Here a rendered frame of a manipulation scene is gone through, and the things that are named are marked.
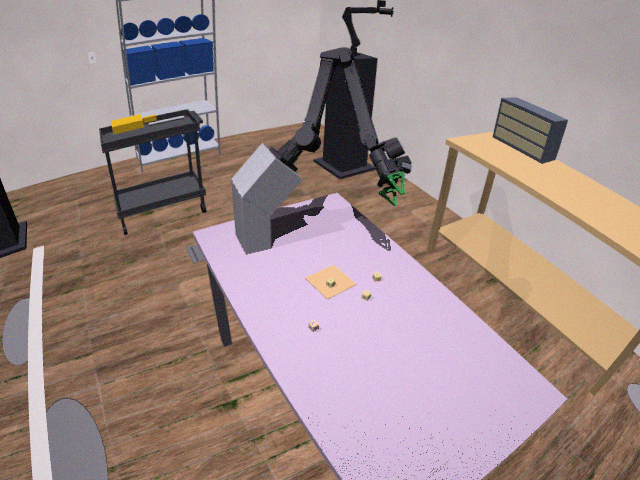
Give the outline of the tan flat mat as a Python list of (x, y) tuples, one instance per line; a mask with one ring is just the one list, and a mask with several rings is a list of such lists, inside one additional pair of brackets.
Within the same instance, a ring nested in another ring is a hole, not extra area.
[[(335, 285), (330, 288), (326, 285), (326, 280), (333, 278)], [(335, 265), (327, 267), (316, 272), (305, 279), (314, 286), (327, 300), (342, 293), (343, 291), (356, 285), (348, 276), (346, 276)]]

